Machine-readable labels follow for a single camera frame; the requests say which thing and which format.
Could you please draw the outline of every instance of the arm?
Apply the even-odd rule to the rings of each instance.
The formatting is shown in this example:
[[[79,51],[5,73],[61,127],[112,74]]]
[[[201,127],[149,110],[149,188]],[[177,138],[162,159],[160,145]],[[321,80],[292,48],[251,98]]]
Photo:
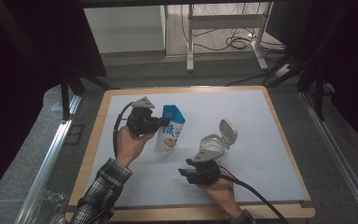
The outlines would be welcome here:
[[[222,175],[228,175],[224,169],[220,169]],[[198,185],[205,190],[208,196],[227,214],[232,224],[255,224],[251,214],[244,210],[235,202],[234,184],[225,179],[218,179],[212,185]]]
[[[153,133],[142,137],[133,136],[127,126],[118,132],[117,158],[110,158],[101,167],[84,197],[79,200],[77,210],[71,223],[88,223],[92,218],[110,205],[107,213],[104,213],[94,223],[107,223],[114,214],[113,206],[120,195],[123,185],[131,177],[132,171],[128,169],[144,149],[147,140],[153,137]]]

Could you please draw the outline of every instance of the hand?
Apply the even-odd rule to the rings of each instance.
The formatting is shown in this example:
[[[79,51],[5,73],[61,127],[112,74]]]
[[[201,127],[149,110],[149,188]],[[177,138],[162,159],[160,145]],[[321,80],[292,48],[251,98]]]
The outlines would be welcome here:
[[[226,170],[220,168],[222,175],[230,175]],[[219,178],[212,185],[198,185],[200,189],[205,190],[209,197],[219,205],[230,219],[239,217],[242,214],[240,206],[235,202],[234,183]]]
[[[147,133],[141,137],[137,137],[130,132],[129,127],[121,127],[117,135],[116,161],[124,167],[129,167],[130,163],[141,154],[147,140],[152,138],[154,134],[155,133]]]

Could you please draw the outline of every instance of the metal rail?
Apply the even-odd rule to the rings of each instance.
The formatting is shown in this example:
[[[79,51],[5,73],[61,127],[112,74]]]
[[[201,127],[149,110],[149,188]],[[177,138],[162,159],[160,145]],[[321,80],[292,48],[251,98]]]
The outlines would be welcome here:
[[[333,159],[335,160],[339,171],[344,176],[345,181],[347,182],[348,187],[350,188],[354,198],[358,202],[358,178],[354,171],[352,170],[350,164],[345,159],[345,156],[342,154],[341,149],[339,148],[336,140],[333,135],[330,133],[325,122],[321,121],[318,115],[314,111],[314,106],[310,95],[307,92],[300,93],[301,98],[304,100],[308,112],[312,117],[313,122],[315,123],[318,131],[320,132],[322,138],[324,139],[327,147],[329,148]]]
[[[70,104],[70,114],[74,115],[77,107],[80,103],[80,96],[75,96],[72,99]],[[19,215],[16,218],[14,223],[16,224],[23,224],[29,223],[31,220],[34,211],[36,209],[37,203],[42,195],[43,189],[45,188],[46,184],[48,183],[48,177],[51,174],[51,171],[54,168],[54,164],[60,154],[63,141],[65,140],[65,136],[68,133],[69,128],[71,127],[72,123],[72,116],[66,122],[62,122],[54,136],[54,139],[48,149],[48,154],[46,155],[43,163],[39,169],[39,172],[34,179],[34,183],[28,192],[28,195],[22,204],[21,210]]]

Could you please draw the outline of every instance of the plaid shirt sleeve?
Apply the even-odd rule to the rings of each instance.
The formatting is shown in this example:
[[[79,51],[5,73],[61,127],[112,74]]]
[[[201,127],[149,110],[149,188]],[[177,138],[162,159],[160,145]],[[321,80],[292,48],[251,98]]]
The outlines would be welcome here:
[[[255,224],[255,219],[248,211],[243,210],[243,213],[240,217],[231,219],[228,223],[229,224]]]
[[[104,213],[94,224],[107,223],[114,214],[114,205],[120,195],[124,183],[131,177],[132,171],[110,158],[101,167],[84,197],[77,204],[77,210],[71,223],[87,223],[97,216],[107,204],[112,204],[107,213]]]

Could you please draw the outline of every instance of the white board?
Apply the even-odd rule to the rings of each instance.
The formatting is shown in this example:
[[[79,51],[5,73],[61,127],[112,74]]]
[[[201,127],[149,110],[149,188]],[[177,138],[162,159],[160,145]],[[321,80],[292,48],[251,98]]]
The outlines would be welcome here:
[[[109,157],[114,158],[112,130],[117,115],[129,103],[147,98],[156,106],[153,117],[161,117],[164,105],[177,105],[186,119],[176,149],[172,153],[154,152],[155,135],[131,165],[133,176],[125,184],[116,206],[212,204],[195,185],[187,183],[178,168],[191,169],[185,159],[199,151],[200,140],[219,132],[221,119],[229,119],[238,130],[237,142],[217,160],[239,180],[255,188],[272,202],[305,199],[296,172],[262,91],[185,92],[113,96],[108,107],[100,144],[89,183]],[[123,118],[131,112],[131,107]],[[249,190],[235,186],[238,203],[260,200]]]

